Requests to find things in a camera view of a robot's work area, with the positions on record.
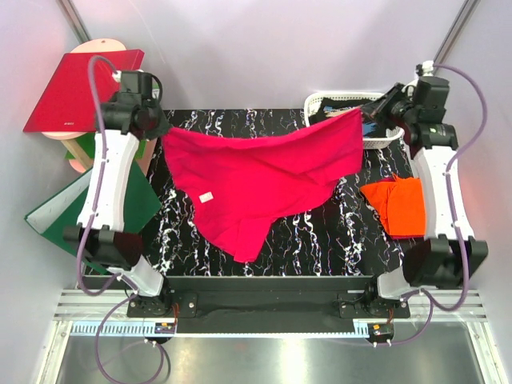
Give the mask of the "magenta pink t shirt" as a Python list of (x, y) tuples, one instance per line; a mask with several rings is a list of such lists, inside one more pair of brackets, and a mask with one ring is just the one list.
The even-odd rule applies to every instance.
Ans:
[(236, 262), (253, 262), (279, 218), (326, 202), (362, 167), (362, 114), (353, 108), (293, 133), (221, 138), (173, 128), (162, 140), (175, 186), (199, 233)]

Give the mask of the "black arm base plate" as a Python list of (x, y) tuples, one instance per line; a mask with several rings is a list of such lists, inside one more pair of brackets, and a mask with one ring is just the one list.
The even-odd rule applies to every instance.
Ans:
[(128, 305), (130, 318), (180, 318), (210, 314), (327, 314), (337, 318), (408, 318), (409, 306), (399, 300), (372, 302), (362, 290), (175, 290), (169, 307), (151, 307), (141, 299)]

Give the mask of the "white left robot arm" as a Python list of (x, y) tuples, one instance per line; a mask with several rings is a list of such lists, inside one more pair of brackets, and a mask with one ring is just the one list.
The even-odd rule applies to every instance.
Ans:
[(126, 189), (135, 153), (142, 141), (165, 134), (170, 126), (160, 105), (162, 84), (148, 72), (123, 71), (120, 89), (96, 105), (95, 155), (86, 200), (63, 238), (77, 251), (77, 261), (105, 267), (145, 298), (154, 316), (167, 315), (173, 298), (164, 278), (142, 256), (142, 239), (125, 229)]

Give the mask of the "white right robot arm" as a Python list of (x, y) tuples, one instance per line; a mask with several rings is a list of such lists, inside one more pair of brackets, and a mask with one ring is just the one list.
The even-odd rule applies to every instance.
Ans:
[(466, 296), (471, 275), (489, 253), (487, 243), (476, 239), (465, 212), (458, 177), (463, 148), (455, 128), (443, 121), (449, 83), (421, 76), (413, 88), (397, 83), (362, 107), (363, 116), (379, 126), (403, 129), (426, 211), (423, 241), (405, 253), (399, 268), (374, 278), (363, 297), (364, 310), (376, 318), (390, 310), (392, 301), (430, 287), (459, 288)]

